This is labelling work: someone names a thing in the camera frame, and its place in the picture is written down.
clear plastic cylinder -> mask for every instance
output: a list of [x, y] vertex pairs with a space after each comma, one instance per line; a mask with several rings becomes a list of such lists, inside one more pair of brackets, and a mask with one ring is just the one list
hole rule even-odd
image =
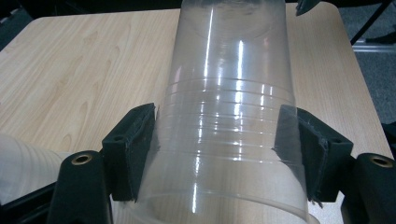
[[284, 1], [184, 0], [134, 213], [306, 223], [295, 113]]

horizontal groove line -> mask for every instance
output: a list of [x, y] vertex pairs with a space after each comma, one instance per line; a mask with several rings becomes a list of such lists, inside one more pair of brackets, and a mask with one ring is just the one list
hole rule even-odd
[[[157, 153], [173, 153], [173, 154], [191, 154], [193, 156], [196, 157], [211, 157], [211, 158], [215, 158], [215, 159], [225, 159], [225, 160], [232, 160], [233, 161], [233, 157], [230, 156], [221, 156], [220, 153], [218, 154], [213, 154], [213, 153], [203, 153], [203, 152], [192, 152], [192, 151], [184, 151], [184, 150], [158, 150]], [[265, 159], [265, 158], [257, 158], [257, 155], [241, 155], [241, 156], [245, 156], [245, 158], [241, 157], [241, 161], [267, 161], [269, 163], [273, 163], [273, 162], [282, 162], [285, 165], [294, 165], [294, 166], [303, 166], [302, 162], [299, 161], [282, 161], [280, 158], [279, 160], [269, 160], [269, 159]]]
[[[227, 146], [233, 146], [233, 147], [257, 147], [257, 148], [273, 148], [274, 147], [274, 146], [256, 145], [256, 144], [242, 144], [242, 145], [239, 145], [239, 144], [235, 144], [234, 143], [234, 142], [237, 142], [237, 140], [235, 140], [233, 142], [230, 142], [230, 141], [219, 141], [219, 140], [198, 141], [199, 139], [197, 139], [197, 138], [187, 138], [187, 137], [183, 138], [184, 141], [185, 140], [191, 140], [191, 139], [196, 140], [196, 141], [194, 141], [194, 144], [197, 144], [197, 143], [198, 144], [210, 144], [210, 145], [215, 144], [217, 146], [223, 145], [223, 146], [226, 146], [226, 147]], [[161, 142], [161, 140], [171, 141], [172, 138], [170, 138], [170, 137], [159, 137], [158, 140], [160, 142]]]
[[[179, 93], [183, 94], [184, 92], [194, 92], [194, 91], [176, 91], [176, 92], [171, 92], [169, 94], [166, 94], [165, 97], [171, 96], [171, 95], [175, 95], [175, 94], [179, 94]], [[256, 93], [254, 91], [231, 91], [231, 92], [242, 92], [242, 93], [249, 93], [249, 94], [260, 95], [260, 96], [272, 97], [272, 98], [281, 99], [281, 100], [284, 100], [286, 102], [292, 103], [292, 101], [284, 99], [284, 98], [281, 98], [279, 96], [269, 95], [269, 94], [265, 94], [265, 93]]]
[[[239, 150], [239, 148], [237, 148], [237, 147], [241, 147], [241, 146], [239, 146], [239, 145], [233, 145], [233, 146], [235, 146], [235, 149], [234, 149], [234, 150]], [[247, 146], [245, 146], [244, 150], [246, 151], [246, 153], [249, 153], [249, 152], [251, 152], [251, 151], [262, 152], [263, 150], [271, 150], [271, 151], [276, 152], [276, 151], [274, 150], [273, 147], [268, 147], [268, 146], [262, 146], [262, 147], [247, 147]], [[160, 150], [160, 151], [178, 151], [178, 150], [166, 149], [166, 150]], [[227, 149], [221, 150], [221, 151], [230, 151], [230, 149], [227, 148]]]
[[[259, 135], [265, 135], [265, 134], [267, 134], [267, 135], [274, 135], [275, 133], [268, 133], [268, 132], [262, 132], [262, 133], [259, 133], [259, 132], [253, 132], [253, 131], [249, 131], [249, 130], [243, 130], [242, 132], [241, 131], [235, 131], [234, 129], [217, 129], [217, 130], [214, 130], [213, 128], [211, 128], [211, 127], [200, 127], [200, 126], [198, 126], [198, 125], [184, 125], [183, 127], [199, 127], [199, 128], [194, 128], [194, 130], [198, 130], [198, 129], [202, 129], [202, 130], [213, 130], [213, 132], [232, 132], [232, 133], [255, 133], [255, 134], [259, 134]], [[175, 129], [175, 127], [174, 126], [165, 126], [165, 127], [163, 127], [163, 126], [159, 126], [158, 127], [158, 129], [159, 130], [163, 130], [163, 129], [171, 129], [171, 130], [174, 130]]]
[[[185, 113], [185, 114], [182, 114], [182, 115], [198, 115], [198, 113]], [[202, 114], [202, 113], [200, 113], [199, 115], [203, 115], [203, 116], [209, 116], [209, 114]], [[232, 118], [234, 118], [235, 116], [237, 116], [237, 115], [219, 115], [218, 117], [216, 117], [216, 116], [212, 116], [211, 114], [210, 114], [210, 116], [212, 117], [212, 118], [230, 118], [230, 119], [232, 119]], [[162, 120], [163, 118], [170, 118], [170, 117], [176, 117], [176, 115], [174, 115], [174, 114], [161, 114], [160, 115], [160, 120]], [[255, 117], [251, 117], [251, 116], [242, 116], [242, 119], [250, 119], [250, 120], [259, 120], [259, 121], [261, 121], [260, 119], [256, 119]], [[272, 120], [272, 119], [262, 119], [262, 120], [265, 120], [265, 121], [269, 121], [269, 122], [277, 122], [277, 120]]]
[[[216, 82], [219, 80], [217, 77], [205, 77], [205, 78], [189, 78], [189, 79], [182, 79], [182, 80], [180, 80], [180, 81], [178, 81], [178, 82], [169, 83], [169, 84], [168, 84], [168, 88], [170, 88], [170, 87], [172, 87], [172, 86], [175, 86], [175, 85], [178, 84], [178, 83], [184, 84], [183, 82], [191, 82], [191, 81], [196, 81], [196, 80], [205, 81], [205, 79], [208, 79], [208, 80], [216, 80]], [[275, 87], [275, 88], [280, 89], [280, 90], [282, 90], [282, 91], [288, 92], [290, 95], [294, 95], [294, 94], [293, 94], [292, 92], [290, 92], [289, 90], [287, 90], [287, 89], [285, 89], [285, 88], [282, 88], [282, 87], [279, 87], [279, 86], [277, 86], [277, 85], [268, 84], [268, 83], [260, 83], [260, 82], [252, 81], [252, 80], [249, 80], [249, 79], [222, 77], [221, 80], [244, 81], [244, 82], [247, 82], [247, 83], [254, 83], [254, 85], [264, 85], [264, 86], [269, 86], [269, 87]]]
[[[190, 105], [190, 104], [195, 104], [195, 103], [206, 103], [206, 102], [202, 101], [202, 102], [188, 102], [188, 103], [183, 102], [183, 103], [175, 103], [175, 104], [164, 104], [163, 109], [165, 109], [167, 105], [184, 105], [184, 104]], [[258, 108], [264, 107], [264, 108], [273, 109], [273, 110], [280, 110], [280, 108], [275, 108], [272, 106], [264, 106], [264, 105], [242, 104], [242, 103], [235, 103], [235, 102], [222, 102], [222, 103], [226, 103], [226, 104], [230, 104], [230, 105], [247, 105], [250, 107], [258, 107]]]
[[260, 151], [248, 151], [248, 152], [243, 152], [239, 153], [237, 149], [235, 151], [202, 151], [196, 152], [196, 151], [185, 151], [185, 150], [159, 150], [161, 152], [177, 152], [177, 153], [190, 153], [190, 154], [199, 154], [200, 156], [214, 156], [214, 155], [226, 155], [230, 157], [241, 157], [241, 158], [251, 158], [251, 159], [258, 159], [262, 154], [271, 154], [269, 151], [272, 149], [263, 149]]

wood grain surface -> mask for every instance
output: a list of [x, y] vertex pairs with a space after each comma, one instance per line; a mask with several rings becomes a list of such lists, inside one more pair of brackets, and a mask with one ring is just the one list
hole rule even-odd
[[[287, 19], [297, 106], [354, 142], [354, 156], [391, 157], [338, 10], [320, 3], [296, 18], [295, 7], [287, 6]], [[178, 15], [33, 21], [0, 52], [0, 133], [55, 151], [100, 149], [131, 108], [161, 101]], [[312, 213], [321, 223], [342, 223], [339, 204]]]

brass threaded hole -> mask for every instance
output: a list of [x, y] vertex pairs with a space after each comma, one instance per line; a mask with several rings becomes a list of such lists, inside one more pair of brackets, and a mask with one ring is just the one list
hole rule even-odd
[[89, 162], [90, 160], [92, 160], [92, 156], [90, 154], [82, 154], [82, 155], [75, 157], [72, 160], [72, 164], [73, 165], [82, 165], [82, 164]]
[[370, 161], [372, 163], [374, 163], [375, 165], [381, 166], [384, 168], [392, 168], [393, 167], [393, 163], [390, 160], [382, 158], [382, 157], [372, 156], [372, 157], [370, 157]]

